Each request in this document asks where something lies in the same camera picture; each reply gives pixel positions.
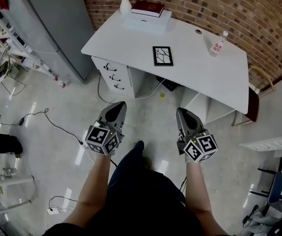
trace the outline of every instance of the desk surface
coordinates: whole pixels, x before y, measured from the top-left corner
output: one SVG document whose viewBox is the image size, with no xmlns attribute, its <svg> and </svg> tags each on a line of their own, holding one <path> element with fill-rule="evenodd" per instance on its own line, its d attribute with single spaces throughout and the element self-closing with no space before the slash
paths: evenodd
<svg viewBox="0 0 282 236">
<path fill-rule="evenodd" d="M 164 35 L 127 29 L 122 15 L 116 11 L 81 52 L 174 81 L 246 114 L 249 86 L 247 55 L 227 42 L 217 57 L 210 56 L 208 50 L 218 38 L 173 18 Z M 174 66 L 154 66 L 153 46 L 170 46 Z"/>
</svg>

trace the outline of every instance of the drawer handle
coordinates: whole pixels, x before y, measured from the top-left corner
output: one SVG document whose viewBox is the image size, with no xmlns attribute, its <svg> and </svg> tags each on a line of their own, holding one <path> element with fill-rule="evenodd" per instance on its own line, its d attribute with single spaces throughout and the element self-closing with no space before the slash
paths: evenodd
<svg viewBox="0 0 282 236">
<path fill-rule="evenodd" d="M 125 89 L 125 88 L 119 88 L 118 85 L 119 85 L 119 84 L 114 85 L 114 87 L 117 88 L 117 89 L 121 89 L 121 90 L 124 90 L 124 89 Z"/>
<path fill-rule="evenodd" d="M 112 81 L 121 81 L 121 79 L 116 80 L 116 79 L 114 79 L 113 77 L 114 77 L 114 74 L 113 74 L 112 76 L 110 76 L 110 79 L 111 79 Z"/>
<path fill-rule="evenodd" d="M 107 63 L 106 65 L 104 65 L 103 68 L 106 69 L 107 71 L 113 71 L 113 72 L 117 71 L 117 69 L 115 69 L 115 70 L 109 69 L 109 68 L 108 68 L 108 65 L 109 65 L 109 63 Z"/>
</svg>

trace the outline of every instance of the black shirt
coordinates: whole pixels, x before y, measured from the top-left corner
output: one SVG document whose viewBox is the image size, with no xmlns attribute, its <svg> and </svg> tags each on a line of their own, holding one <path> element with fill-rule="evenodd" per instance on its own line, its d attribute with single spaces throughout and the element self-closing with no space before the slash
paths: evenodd
<svg viewBox="0 0 282 236">
<path fill-rule="evenodd" d="M 105 207 L 96 213 L 86 230 L 62 223 L 51 227 L 44 236 L 153 232 L 202 235 L 198 218 L 185 208 L 184 201 L 167 177 L 146 171 L 110 186 Z"/>
</svg>

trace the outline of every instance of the black picture frame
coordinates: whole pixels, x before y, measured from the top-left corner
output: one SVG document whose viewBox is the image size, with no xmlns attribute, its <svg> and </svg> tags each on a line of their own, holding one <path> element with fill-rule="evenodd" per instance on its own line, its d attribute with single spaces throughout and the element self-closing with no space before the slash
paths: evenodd
<svg viewBox="0 0 282 236">
<path fill-rule="evenodd" d="M 162 63 L 157 61 L 156 49 L 163 49 L 163 48 L 168 50 L 169 62 L 167 63 Z M 154 66 L 174 66 L 171 56 L 171 50 L 169 46 L 153 46 L 153 58 L 154 58 Z"/>
</svg>

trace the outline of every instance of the tiled floor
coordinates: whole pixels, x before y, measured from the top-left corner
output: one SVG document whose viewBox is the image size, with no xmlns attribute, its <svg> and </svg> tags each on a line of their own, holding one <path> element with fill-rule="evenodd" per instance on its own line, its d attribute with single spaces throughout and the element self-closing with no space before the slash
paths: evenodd
<svg viewBox="0 0 282 236">
<path fill-rule="evenodd" d="M 97 95 L 97 72 L 86 85 L 71 84 L 66 88 L 60 88 L 56 82 L 37 72 L 23 75 L 22 80 L 28 86 L 12 98 L 0 86 L 3 123 L 17 123 L 26 113 L 49 108 L 48 116 L 53 123 L 82 137 L 106 106 Z M 139 96 L 151 94 L 156 85 L 154 76 L 147 75 Z M 166 94 L 165 99 L 160 98 L 161 92 Z M 107 101 L 116 97 L 103 79 L 100 93 Z M 160 87 L 148 99 L 127 100 L 128 111 L 123 126 L 126 137 L 113 161 L 119 162 L 136 141 L 143 140 L 147 144 L 145 153 L 152 158 L 155 169 L 162 170 L 160 166 L 167 165 L 164 174 L 180 187 L 186 167 L 176 148 L 178 130 L 175 111 L 180 93 L 181 88 L 172 93 Z M 257 167 L 275 169 L 278 159 L 269 153 L 256 153 L 239 147 L 240 127 L 232 128 L 232 120 L 233 115 L 228 115 L 206 125 L 214 134 L 220 150 L 203 162 L 202 167 L 216 220 L 229 234 L 236 234 L 242 228 L 242 219 L 252 207 L 255 204 L 262 206 L 265 202 L 264 198 L 248 195 L 249 189 L 257 188 L 259 180 L 259 190 L 271 181 L 265 179 L 266 176 L 262 176 Z M 42 235 L 46 229 L 49 199 L 70 193 L 72 199 L 77 199 L 92 162 L 74 137 L 53 127 L 43 114 L 30 116 L 27 125 L 1 126 L 0 133 L 17 136 L 24 148 L 24 154 L 17 162 L 14 155 L 0 154 L 0 171 L 2 167 L 17 166 L 18 175 L 35 177 L 34 183 L 8 188 L 8 204 L 18 203 L 19 199 L 32 200 L 32 204 L 9 212 L 7 217 L 22 235 Z M 54 199 L 51 204 L 58 207 L 75 205 L 60 198 Z M 61 222 L 68 213 L 48 215 L 49 227 Z"/>
</svg>

